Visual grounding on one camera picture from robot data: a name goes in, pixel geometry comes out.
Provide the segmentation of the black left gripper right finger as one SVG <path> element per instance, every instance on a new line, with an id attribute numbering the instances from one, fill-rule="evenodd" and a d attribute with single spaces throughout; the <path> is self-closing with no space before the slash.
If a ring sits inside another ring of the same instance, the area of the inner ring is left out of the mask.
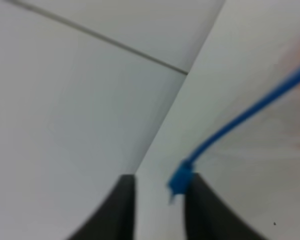
<path id="1" fill-rule="evenodd" d="M 185 194 L 187 240 L 264 240 L 212 191 L 196 173 Z"/>

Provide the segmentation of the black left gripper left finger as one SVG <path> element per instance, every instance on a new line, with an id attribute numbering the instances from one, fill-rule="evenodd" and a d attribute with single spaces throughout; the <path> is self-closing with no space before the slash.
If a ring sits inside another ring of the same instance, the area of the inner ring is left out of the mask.
<path id="1" fill-rule="evenodd" d="M 114 188 L 70 240 L 132 240 L 135 228 L 136 178 L 120 176 Z"/>

